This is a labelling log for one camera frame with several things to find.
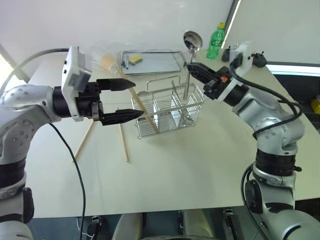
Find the bottle cap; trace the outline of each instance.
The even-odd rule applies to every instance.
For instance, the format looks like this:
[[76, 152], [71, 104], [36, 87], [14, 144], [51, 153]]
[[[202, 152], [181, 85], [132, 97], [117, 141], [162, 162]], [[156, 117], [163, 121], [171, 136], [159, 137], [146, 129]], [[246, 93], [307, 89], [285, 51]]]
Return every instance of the bottle cap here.
[[218, 29], [224, 29], [225, 28], [225, 23], [224, 22], [220, 22], [218, 24]]

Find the metal ladle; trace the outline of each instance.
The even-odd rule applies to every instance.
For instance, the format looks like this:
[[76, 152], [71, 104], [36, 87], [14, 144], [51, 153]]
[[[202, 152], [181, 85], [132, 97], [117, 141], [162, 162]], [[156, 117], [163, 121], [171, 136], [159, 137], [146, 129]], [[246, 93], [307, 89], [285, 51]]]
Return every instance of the metal ladle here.
[[[191, 64], [192, 60], [196, 57], [196, 52], [198, 52], [203, 45], [202, 38], [199, 36], [198, 33], [194, 31], [186, 31], [183, 34], [183, 41], [191, 53], [190, 62], [189, 62]], [[183, 100], [188, 99], [189, 83], [190, 83], [190, 73], [188, 73], [186, 77]]]

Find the plastic bottle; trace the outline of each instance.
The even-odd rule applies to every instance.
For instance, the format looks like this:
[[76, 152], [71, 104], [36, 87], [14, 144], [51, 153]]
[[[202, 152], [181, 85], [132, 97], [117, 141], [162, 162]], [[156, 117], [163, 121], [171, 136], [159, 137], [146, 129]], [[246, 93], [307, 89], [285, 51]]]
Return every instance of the plastic bottle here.
[[225, 39], [225, 24], [220, 22], [218, 28], [211, 35], [211, 40], [209, 43], [208, 51], [206, 52], [206, 57], [208, 59], [215, 59], [219, 55], [219, 50]]

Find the orange component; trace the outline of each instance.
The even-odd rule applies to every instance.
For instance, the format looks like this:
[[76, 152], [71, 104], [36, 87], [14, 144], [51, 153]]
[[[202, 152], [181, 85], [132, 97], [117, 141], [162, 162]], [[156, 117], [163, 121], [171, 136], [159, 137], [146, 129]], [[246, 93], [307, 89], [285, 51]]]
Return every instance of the orange component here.
[[227, 78], [226, 76], [222, 76], [222, 77], [220, 77], [220, 79], [223, 83], [225, 83], [229, 80], [229, 78]]

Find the metal utensil holder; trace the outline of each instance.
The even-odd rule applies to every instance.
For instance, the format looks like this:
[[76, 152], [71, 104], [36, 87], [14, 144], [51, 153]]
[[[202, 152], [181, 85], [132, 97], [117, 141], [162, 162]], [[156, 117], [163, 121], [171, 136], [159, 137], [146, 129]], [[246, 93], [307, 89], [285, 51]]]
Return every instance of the metal utensil holder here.
[[[150, 83], [166, 80], [171, 80], [172, 87], [149, 90]], [[201, 105], [204, 102], [204, 95], [197, 85], [190, 83], [188, 98], [184, 100], [185, 85], [185, 83], [181, 83], [180, 76], [175, 75], [150, 80], [146, 83], [146, 90], [137, 93], [147, 110], [147, 114], [145, 113], [136, 119], [140, 139], [196, 124]], [[131, 102], [133, 109], [141, 110], [133, 98], [131, 98]], [[147, 116], [153, 120], [157, 132], [146, 119]]]

